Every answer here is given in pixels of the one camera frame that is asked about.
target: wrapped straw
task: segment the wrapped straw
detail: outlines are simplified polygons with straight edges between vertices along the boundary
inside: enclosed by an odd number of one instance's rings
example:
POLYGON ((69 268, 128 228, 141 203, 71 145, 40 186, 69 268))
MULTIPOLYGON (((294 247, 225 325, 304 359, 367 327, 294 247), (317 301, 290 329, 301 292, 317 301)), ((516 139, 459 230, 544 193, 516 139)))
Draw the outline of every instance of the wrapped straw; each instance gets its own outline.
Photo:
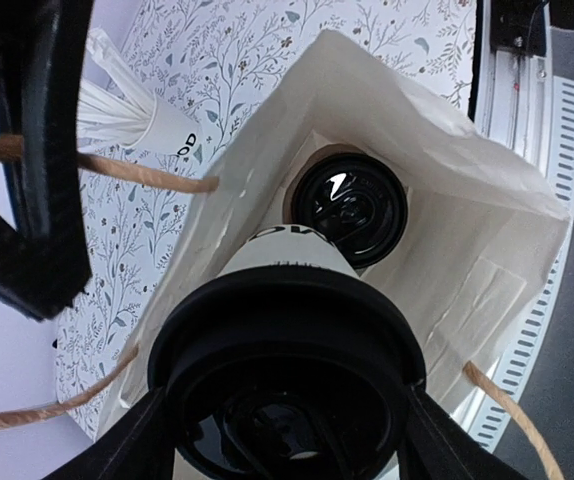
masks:
POLYGON ((198 148, 200 125, 147 90, 104 30, 90 30, 86 48, 124 98, 83 79, 78 101, 79 138, 183 157, 198 148))

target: floral patterned paper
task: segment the floral patterned paper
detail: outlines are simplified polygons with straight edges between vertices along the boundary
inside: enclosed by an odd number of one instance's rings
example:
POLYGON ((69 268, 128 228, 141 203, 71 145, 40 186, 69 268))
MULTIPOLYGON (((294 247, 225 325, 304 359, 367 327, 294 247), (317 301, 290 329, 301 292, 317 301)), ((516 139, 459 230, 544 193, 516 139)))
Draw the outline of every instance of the floral patterned paper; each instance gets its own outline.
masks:
MULTIPOLYGON (((339 30, 391 68, 467 110, 474 0, 145 0, 123 50, 137 76, 201 123, 188 158, 103 153, 201 176, 320 30, 339 30)), ((58 319, 57 395, 109 373, 165 272, 188 195, 83 173, 93 278, 58 319)), ((106 391, 71 412, 92 438, 106 391)))

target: paper cup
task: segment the paper cup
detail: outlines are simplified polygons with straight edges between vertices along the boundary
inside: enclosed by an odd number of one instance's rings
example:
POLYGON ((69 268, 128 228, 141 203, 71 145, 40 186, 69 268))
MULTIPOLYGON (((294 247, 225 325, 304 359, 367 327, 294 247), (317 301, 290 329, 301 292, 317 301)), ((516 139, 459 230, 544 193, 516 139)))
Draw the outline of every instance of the paper cup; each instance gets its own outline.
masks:
POLYGON ((147 373, 166 392, 165 421, 182 426, 174 445, 209 478, 255 478, 255 465, 376 478, 403 440, 406 389, 425 380, 402 313, 300 225, 257 233, 187 296, 147 373))
POLYGON ((142 137, 123 148, 138 148, 165 155, 188 157, 202 141, 200 124, 167 103, 154 96, 154 114, 142 137))
POLYGON ((247 240, 219 276, 264 266, 324 268, 358 278, 338 249, 316 230, 302 225, 277 225, 247 240))
POLYGON ((288 187, 287 222, 307 225, 334 242, 356 270, 386 258, 407 226, 405 187, 383 162, 356 148, 316 151, 288 187))

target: floral wallpaper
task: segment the floral wallpaper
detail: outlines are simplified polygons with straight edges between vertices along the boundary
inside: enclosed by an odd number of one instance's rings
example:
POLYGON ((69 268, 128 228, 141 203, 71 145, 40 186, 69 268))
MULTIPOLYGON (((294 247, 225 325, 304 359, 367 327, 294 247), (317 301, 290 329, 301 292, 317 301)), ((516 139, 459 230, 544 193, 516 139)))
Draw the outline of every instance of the floral wallpaper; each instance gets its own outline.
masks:
MULTIPOLYGON (((111 147, 105 155, 201 176, 322 29, 467 111, 474 0, 144 0, 123 54, 136 75, 201 123, 191 157, 111 147)), ((57 394, 109 373, 165 272, 190 200, 82 173, 93 278, 58 319, 57 394)), ((105 393, 71 412, 93 439, 105 393)))

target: twisted paper handle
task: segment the twisted paper handle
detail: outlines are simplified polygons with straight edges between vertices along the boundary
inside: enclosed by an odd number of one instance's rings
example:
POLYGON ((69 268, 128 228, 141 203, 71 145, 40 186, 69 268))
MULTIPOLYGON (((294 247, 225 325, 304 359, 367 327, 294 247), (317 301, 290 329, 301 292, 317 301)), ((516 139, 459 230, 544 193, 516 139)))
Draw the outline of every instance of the twisted paper handle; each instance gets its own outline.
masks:
POLYGON ((536 449, 536 453, 540 457, 540 461, 545 467, 545 473, 549 480, 565 480, 563 472, 558 466, 558 462, 554 458, 553 453, 549 449, 547 442, 540 434, 534 423, 529 419, 527 414, 520 406, 514 402, 504 390, 492 382, 487 375, 480 371, 480 369, 471 362, 465 364, 463 372, 469 378, 471 383, 481 388, 487 395, 494 399, 494 401, 503 407, 507 413, 514 419, 520 429, 525 433, 529 442, 536 449))
MULTIPOLYGON (((0 135, 0 161, 16 162, 22 158, 23 137, 20 135, 0 135)), ((128 162, 121 162, 99 155, 78 153, 78 166, 90 172, 107 175, 119 180, 140 183, 163 190, 183 193, 213 192, 218 187, 218 177, 202 180, 180 177, 153 168, 128 162)))
POLYGON ((29 410, 11 410, 0 412, 0 430, 11 427, 19 427, 30 423, 43 422, 50 418, 58 417, 63 413, 74 408, 78 408, 90 402, 92 398, 107 388, 118 375, 120 375, 127 365, 138 355, 138 345, 132 347, 125 356, 118 362, 116 368, 105 378, 99 380, 88 389, 79 393, 65 402, 56 402, 46 407, 34 408, 29 410))

